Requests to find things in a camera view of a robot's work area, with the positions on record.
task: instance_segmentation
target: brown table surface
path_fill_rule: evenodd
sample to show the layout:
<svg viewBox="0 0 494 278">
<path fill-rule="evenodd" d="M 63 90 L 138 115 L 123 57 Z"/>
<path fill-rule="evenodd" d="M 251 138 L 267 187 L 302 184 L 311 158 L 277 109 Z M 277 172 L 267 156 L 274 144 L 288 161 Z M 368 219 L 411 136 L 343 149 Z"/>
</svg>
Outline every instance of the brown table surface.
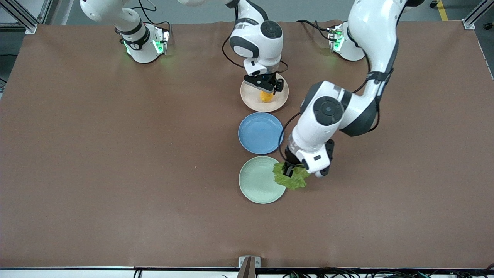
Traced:
<svg viewBox="0 0 494 278">
<path fill-rule="evenodd" d="M 400 23 L 378 129 L 338 133 L 328 177 L 257 205 L 238 186 L 255 155 L 237 137 L 252 112 L 244 72 L 220 50 L 231 26 L 176 25 L 170 56 L 151 64 L 132 61 L 111 26 L 41 25 L 25 37 L 0 102 L 1 266 L 494 260 L 494 85 L 473 31 Z M 313 83 L 363 81 L 366 62 L 330 53 L 313 28 L 282 28 L 282 122 Z"/>
</svg>

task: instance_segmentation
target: blue plate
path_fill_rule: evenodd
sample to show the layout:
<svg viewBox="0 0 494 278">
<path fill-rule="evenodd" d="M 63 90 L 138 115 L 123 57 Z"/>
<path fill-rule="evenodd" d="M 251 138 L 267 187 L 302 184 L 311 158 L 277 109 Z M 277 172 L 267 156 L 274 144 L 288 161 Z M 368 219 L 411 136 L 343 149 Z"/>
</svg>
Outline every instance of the blue plate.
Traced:
<svg viewBox="0 0 494 278">
<path fill-rule="evenodd" d="M 240 144 L 251 153 L 268 154 L 278 148 L 283 126 L 268 113 L 252 113 L 239 126 Z"/>
</svg>

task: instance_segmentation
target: metal bracket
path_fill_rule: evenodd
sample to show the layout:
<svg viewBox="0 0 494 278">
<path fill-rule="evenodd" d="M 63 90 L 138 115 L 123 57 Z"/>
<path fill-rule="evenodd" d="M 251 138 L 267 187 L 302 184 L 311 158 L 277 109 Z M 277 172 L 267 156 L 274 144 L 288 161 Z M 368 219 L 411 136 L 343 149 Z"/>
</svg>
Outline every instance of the metal bracket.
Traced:
<svg viewBox="0 0 494 278">
<path fill-rule="evenodd" d="M 3 79 L 0 79 L 0 93 L 3 93 L 6 86 L 7 86 L 7 82 L 5 82 Z"/>
<path fill-rule="evenodd" d="M 465 30 L 475 29 L 475 24 L 467 25 L 464 18 L 461 19 L 461 22 L 463 23 Z"/>
<path fill-rule="evenodd" d="M 474 23 L 494 6 L 494 0 L 482 0 L 480 3 L 461 21 L 465 29 L 475 29 Z"/>
<path fill-rule="evenodd" d="M 20 25 L 26 28 L 26 34 L 34 34 L 40 22 L 17 0 L 0 0 L 0 6 L 9 13 Z"/>
<path fill-rule="evenodd" d="M 38 29 L 38 25 L 37 24 L 34 25 L 34 29 L 26 29 L 26 32 L 24 34 L 26 34 L 26 35 L 35 34 L 36 33 L 36 29 Z"/>
<path fill-rule="evenodd" d="M 255 269 L 261 267 L 261 257 L 242 256 L 239 262 L 241 267 L 237 278 L 255 278 Z"/>
<path fill-rule="evenodd" d="M 246 258 L 249 258 L 249 257 L 252 257 L 254 259 L 253 262 L 254 262 L 255 268 L 261 268 L 261 257 L 259 257 L 259 256 L 241 256 L 241 257 L 239 257 L 239 268 L 242 267 L 244 260 Z"/>
</svg>

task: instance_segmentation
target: gray floor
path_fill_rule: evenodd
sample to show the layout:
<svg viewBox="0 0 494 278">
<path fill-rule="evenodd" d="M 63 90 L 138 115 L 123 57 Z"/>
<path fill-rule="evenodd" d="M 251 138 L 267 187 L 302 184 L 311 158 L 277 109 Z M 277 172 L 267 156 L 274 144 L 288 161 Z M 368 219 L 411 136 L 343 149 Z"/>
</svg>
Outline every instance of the gray floor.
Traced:
<svg viewBox="0 0 494 278">
<path fill-rule="evenodd" d="M 151 7 L 142 0 L 145 6 Z M 262 6 L 271 20 L 296 21 L 307 19 L 310 21 L 327 21 L 331 19 L 346 20 L 352 7 L 351 0 L 256 0 Z M 449 20 L 460 20 L 465 17 L 479 0 L 444 0 L 444 6 Z M 212 23 L 217 21 L 233 21 L 232 10 L 226 8 L 220 1 L 211 0 L 199 7 L 186 7 L 175 0 L 155 1 L 157 12 L 148 12 L 153 21 L 168 20 L 172 24 L 186 23 Z M 429 8 L 429 1 L 403 14 L 404 21 L 440 21 L 441 17 L 436 8 Z M 138 6 L 137 0 L 132 0 L 127 7 Z M 79 6 L 78 0 L 61 0 L 57 7 L 55 24 L 66 23 L 71 25 L 96 24 L 87 18 Z M 477 25 L 476 33 L 483 48 L 485 57 L 494 67 L 494 29 L 484 30 L 482 25 L 492 22 L 494 8 L 490 10 Z M 22 43 L 22 32 L 0 32 L 0 78 L 8 80 L 15 62 L 15 56 L 2 56 L 3 54 L 17 54 Z"/>
</svg>

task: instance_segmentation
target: beige plate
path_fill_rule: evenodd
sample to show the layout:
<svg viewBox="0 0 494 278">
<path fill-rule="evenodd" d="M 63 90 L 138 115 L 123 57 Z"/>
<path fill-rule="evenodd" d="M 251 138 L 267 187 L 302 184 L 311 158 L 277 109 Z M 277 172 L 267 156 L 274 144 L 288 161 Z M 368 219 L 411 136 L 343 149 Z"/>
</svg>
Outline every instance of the beige plate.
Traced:
<svg viewBox="0 0 494 278">
<path fill-rule="evenodd" d="M 281 75 L 276 74 L 276 78 L 285 80 Z M 285 85 L 281 92 L 277 92 L 270 102 L 262 102 L 259 89 L 242 82 L 240 86 L 240 96 L 244 103 L 252 110 L 257 112 L 272 112 L 279 109 L 288 99 L 288 84 L 285 80 Z"/>
</svg>

